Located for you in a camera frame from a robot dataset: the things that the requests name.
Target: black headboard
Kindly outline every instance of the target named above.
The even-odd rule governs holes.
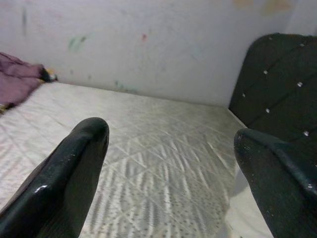
[[[317,152],[317,37],[272,34],[256,40],[229,109],[249,128]]]

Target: white wall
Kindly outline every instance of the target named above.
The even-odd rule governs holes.
[[[317,0],[299,0],[286,33],[317,35]]]
[[[0,50],[62,82],[228,105],[250,43],[296,0],[1,0]]]

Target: mattress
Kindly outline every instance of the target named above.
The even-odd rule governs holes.
[[[216,234],[241,128],[227,109],[61,83],[0,117],[0,207],[88,117],[107,121],[110,141],[81,238]]]

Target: purple cloth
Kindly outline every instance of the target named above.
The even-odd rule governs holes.
[[[40,84],[44,67],[0,53],[0,105],[22,103]]]

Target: quilted mattress cover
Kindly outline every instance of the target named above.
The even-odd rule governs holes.
[[[0,207],[88,117],[107,121],[110,142],[81,238],[217,233],[241,128],[227,109],[61,83],[41,86],[0,116]]]

